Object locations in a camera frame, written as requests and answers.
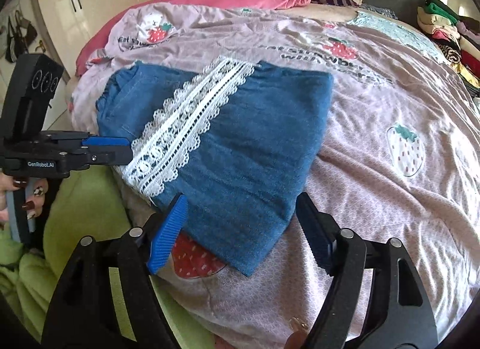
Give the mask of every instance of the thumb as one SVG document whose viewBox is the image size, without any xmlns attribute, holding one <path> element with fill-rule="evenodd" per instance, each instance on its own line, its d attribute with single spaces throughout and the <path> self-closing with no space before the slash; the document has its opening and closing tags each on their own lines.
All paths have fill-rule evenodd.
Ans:
<svg viewBox="0 0 480 349">
<path fill-rule="evenodd" d="M 300 349 L 307 336 L 305 331 L 296 331 L 286 340 L 285 349 Z"/>
</svg>

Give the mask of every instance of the fingernail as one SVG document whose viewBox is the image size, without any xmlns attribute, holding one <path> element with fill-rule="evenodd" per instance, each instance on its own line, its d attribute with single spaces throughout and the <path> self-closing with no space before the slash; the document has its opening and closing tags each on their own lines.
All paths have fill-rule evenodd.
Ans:
<svg viewBox="0 0 480 349">
<path fill-rule="evenodd" d="M 22 209 L 24 211 L 31 211 L 35 209 L 35 203 L 33 201 L 27 201 L 25 204 L 22 205 Z"/>
<path fill-rule="evenodd" d="M 291 329 L 294 332 L 304 331 L 304 332 L 308 333 L 308 324 L 303 322 L 301 319 L 293 317 L 292 319 L 289 320 L 289 323 L 290 323 Z"/>
<path fill-rule="evenodd" d="M 23 178 L 23 177 L 14 177 L 13 179 L 13 185 L 15 187 L 22 187 L 26 188 L 28 185 L 28 178 Z"/>
<path fill-rule="evenodd" d="M 36 187 L 33 191 L 34 196 L 42 196 L 43 195 L 43 187 Z"/>
</svg>

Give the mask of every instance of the stack of folded clothes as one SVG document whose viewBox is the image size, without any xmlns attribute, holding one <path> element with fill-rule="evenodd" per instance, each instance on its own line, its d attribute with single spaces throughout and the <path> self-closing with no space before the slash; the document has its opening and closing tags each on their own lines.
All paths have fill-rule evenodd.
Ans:
<svg viewBox="0 0 480 349">
<path fill-rule="evenodd" d="M 459 16 L 441 0 L 418 7 L 417 22 L 462 77 L 472 97 L 480 96 L 480 23 Z"/>
</svg>

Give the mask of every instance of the metal screw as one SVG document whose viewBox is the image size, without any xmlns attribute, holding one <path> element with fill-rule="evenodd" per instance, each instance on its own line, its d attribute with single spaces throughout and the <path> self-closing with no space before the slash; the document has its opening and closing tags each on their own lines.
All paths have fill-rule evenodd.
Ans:
<svg viewBox="0 0 480 349">
<path fill-rule="evenodd" d="M 138 238 L 143 234 L 143 230 L 140 227 L 132 228 L 128 233 L 132 238 Z"/>
<path fill-rule="evenodd" d="M 400 239 L 397 239 L 397 238 L 392 238 L 390 240 L 390 244 L 393 246 L 393 247 L 402 247 L 402 241 Z"/>
<path fill-rule="evenodd" d="M 82 246 L 88 246 L 93 242 L 93 239 L 91 236 L 84 236 L 82 240 L 80 241 L 80 244 Z"/>
<path fill-rule="evenodd" d="M 353 238 L 353 231 L 350 230 L 349 228 L 342 228 L 340 230 L 340 235 L 343 238 L 352 239 Z"/>
</svg>

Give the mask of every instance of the bed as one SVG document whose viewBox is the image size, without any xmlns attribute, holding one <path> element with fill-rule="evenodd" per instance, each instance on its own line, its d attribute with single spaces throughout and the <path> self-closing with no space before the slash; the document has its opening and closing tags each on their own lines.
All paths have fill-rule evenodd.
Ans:
<svg viewBox="0 0 480 349">
<path fill-rule="evenodd" d="M 118 17 L 103 45 L 95 43 L 99 49 L 93 54 L 81 54 L 78 63 L 88 69 L 72 93 L 74 127 L 98 132 L 95 102 L 114 72 L 139 60 L 196 74 L 218 56 L 329 72 L 334 78 L 332 105 L 305 190 L 317 208 L 333 215 L 341 227 L 351 227 L 365 239 L 385 242 L 396 237 L 405 243 L 443 339 L 480 287 L 480 118 L 460 78 L 414 28 L 358 8 L 234 7 L 222 10 L 155 1 Z M 152 14 L 164 20 L 162 39 L 151 45 L 130 42 Z M 121 181 L 119 185 L 133 223 L 141 226 L 150 212 L 148 204 Z M 299 231 L 294 219 L 285 232 L 286 242 L 297 242 Z M 269 267 L 279 247 L 261 262 L 265 275 L 252 276 L 260 289 L 272 285 L 274 273 Z M 46 257 L 57 250 L 46 250 Z M 298 275 L 303 266 L 294 260 L 282 269 L 285 275 Z M 317 289 L 308 311 L 302 313 L 310 324 L 330 285 L 325 275 L 314 275 Z M 232 292 L 223 295 L 240 301 L 247 296 L 242 287 L 251 290 L 246 279 L 238 277 L 237 298 Z M 182 290 L 187 289 L 170 294 L 181 301 Z M 361 330 L 368 294 L 366 279 L 351 336 Z M 271 301 L 266 299 L 258 307 Z M 235 333 L 225 333 L 224 326 L 202 319 L 194 304 L 182 306 L 203 327 L 239 342 Z M 251 328 L 255 321 L 244 324 Z M 282 324 L 279 329 L 280 338 L 289 330 Z"/>
</svg>

